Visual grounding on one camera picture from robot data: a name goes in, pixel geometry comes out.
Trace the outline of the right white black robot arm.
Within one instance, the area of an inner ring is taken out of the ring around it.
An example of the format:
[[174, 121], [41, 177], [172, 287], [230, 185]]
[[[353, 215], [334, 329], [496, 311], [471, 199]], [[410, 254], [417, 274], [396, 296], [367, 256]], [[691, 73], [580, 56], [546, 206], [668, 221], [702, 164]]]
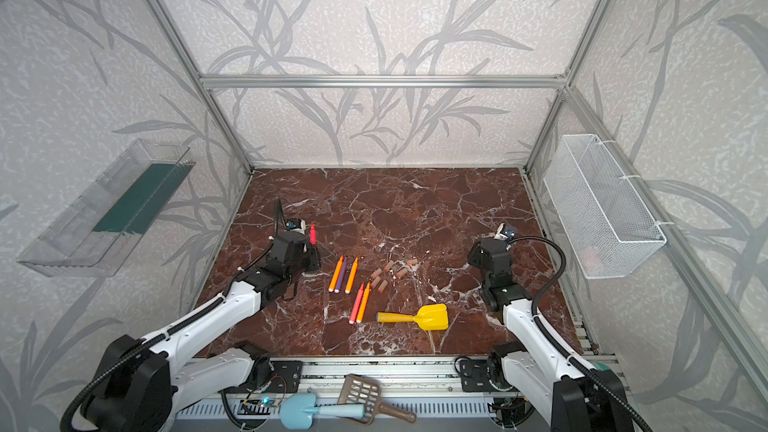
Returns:
[[[554, 274], [536, 294], [511, 274], [512, 246], [519, 242], [545, 244], [557, 253]], [[552, 431], [649, 431], [651, 426], [629, 404], [625, 388], [610, 369], [600, 370], [583, 358], [540, 311], [546, 292], [567, 266], [566, 254], [553, 241], [535, 236], [497, 233], [477, 240], [468, 264], [484, 274], [481, 296], [515, 340], [490, 355], [491, 369], [528, 399]]]

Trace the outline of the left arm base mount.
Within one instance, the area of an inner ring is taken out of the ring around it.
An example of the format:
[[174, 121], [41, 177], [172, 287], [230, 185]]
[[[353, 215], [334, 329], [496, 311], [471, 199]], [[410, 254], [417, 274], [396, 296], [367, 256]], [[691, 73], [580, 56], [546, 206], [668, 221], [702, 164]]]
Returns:
[[248, 392], [293, 394], [299, 389], [303, 362], [277, 360], [256, 364], [240, 388]]

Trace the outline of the red marker pen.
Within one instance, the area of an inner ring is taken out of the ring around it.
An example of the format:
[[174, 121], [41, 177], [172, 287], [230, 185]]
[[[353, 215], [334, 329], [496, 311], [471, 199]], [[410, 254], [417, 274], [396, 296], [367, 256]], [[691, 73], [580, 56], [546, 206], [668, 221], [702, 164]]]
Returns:
[[316, 231], [316, 226], [315, 226], [314, 222], [310, 224], [309, 236], [310, 236], [310, 243], [312, 245], [316, 245], [317, 244], [317, 231]]

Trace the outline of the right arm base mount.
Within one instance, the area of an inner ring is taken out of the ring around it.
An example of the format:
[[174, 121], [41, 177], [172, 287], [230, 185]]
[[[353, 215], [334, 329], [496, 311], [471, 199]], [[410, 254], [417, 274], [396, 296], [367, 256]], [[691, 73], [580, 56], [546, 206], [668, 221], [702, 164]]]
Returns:
[[453, 367], [460, 379], [461, 389], [465, 393], [494, 393], [512, 390], [511, 386], [499, 385], [491, 378], [485, 359], [458, 356], [454, 359]]

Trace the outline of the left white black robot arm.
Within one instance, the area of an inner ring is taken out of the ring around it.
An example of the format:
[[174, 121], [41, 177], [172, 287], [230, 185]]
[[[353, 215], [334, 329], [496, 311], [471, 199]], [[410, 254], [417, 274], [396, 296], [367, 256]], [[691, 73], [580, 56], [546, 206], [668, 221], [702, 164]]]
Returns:
[[113, 341], [94, 378], [66, 408], [60, 428], [82, 415], [97, 431], [159, 431], [169, 418], [215, 392], [260, 389], [274, 371], [270, 355], [241, 342], [216, 356], [193, 357], [225, 331], [276, 302], [295, 278], [320, 267], [315, 231], [274, 235], [270, 246], [239, 270], [213, 299], [140, 339]]

